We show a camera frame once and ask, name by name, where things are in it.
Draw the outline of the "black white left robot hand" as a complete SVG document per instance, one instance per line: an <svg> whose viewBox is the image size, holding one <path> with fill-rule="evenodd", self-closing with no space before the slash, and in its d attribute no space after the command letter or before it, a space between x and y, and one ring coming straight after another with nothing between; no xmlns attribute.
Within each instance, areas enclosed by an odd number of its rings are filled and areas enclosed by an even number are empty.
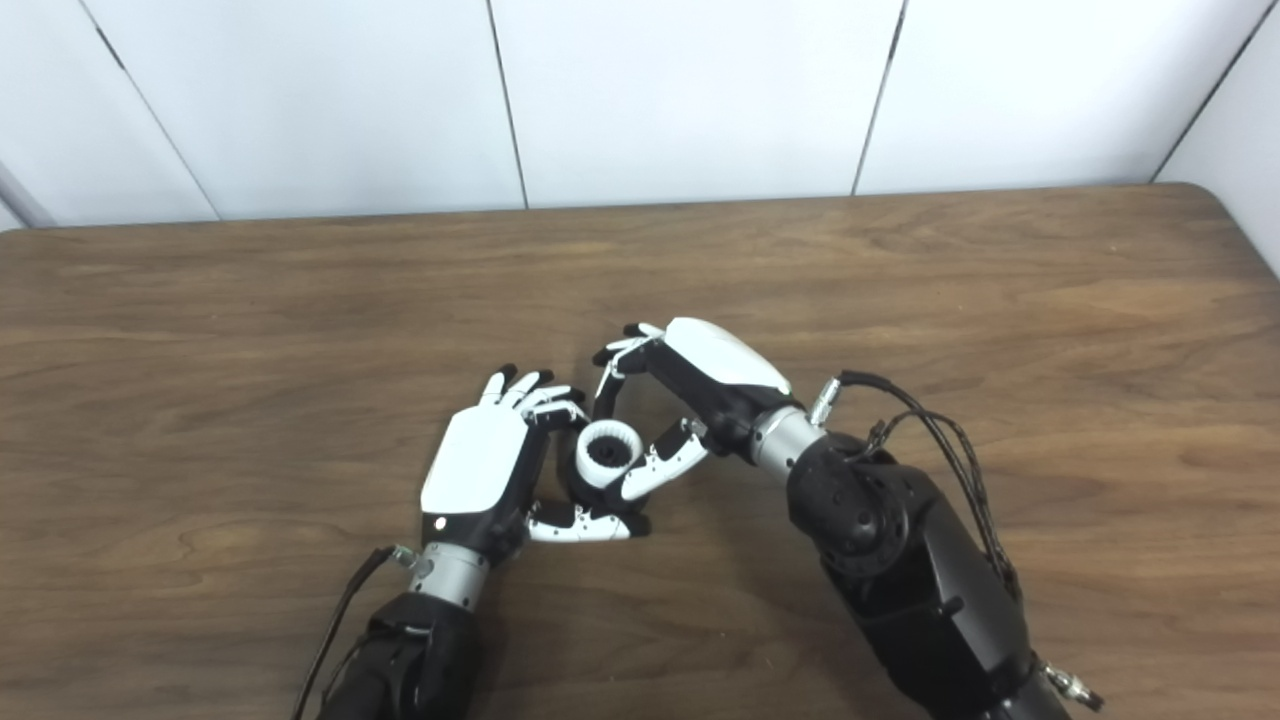
<svg viewBox="0 0 1280 720"><path fill-rule="evenodd" d="M498 566L526 542L596 543L652 534L648 518L584 503L541 506L535 489L557 433L581 430L584 392L549 370L506 364L448 421L420 493L421 546L461 548Z"/></svg>

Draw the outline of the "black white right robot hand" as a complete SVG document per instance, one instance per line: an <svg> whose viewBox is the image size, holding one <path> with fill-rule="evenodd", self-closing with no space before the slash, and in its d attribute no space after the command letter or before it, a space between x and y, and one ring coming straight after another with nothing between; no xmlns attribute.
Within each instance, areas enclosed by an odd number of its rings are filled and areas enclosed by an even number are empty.
<svg viewBox="0 0 1280 720"><path fill-rule="evenodd" d="M634 323L623 333L591 359L602 378L575 450L581 487L598 492L614 512L640 505L709 455L756 465L767 432L803 414L783 374L719 325L677 316L664 328ZM650 443L614 418L625 382L641 374L691 413Z"/></svg>

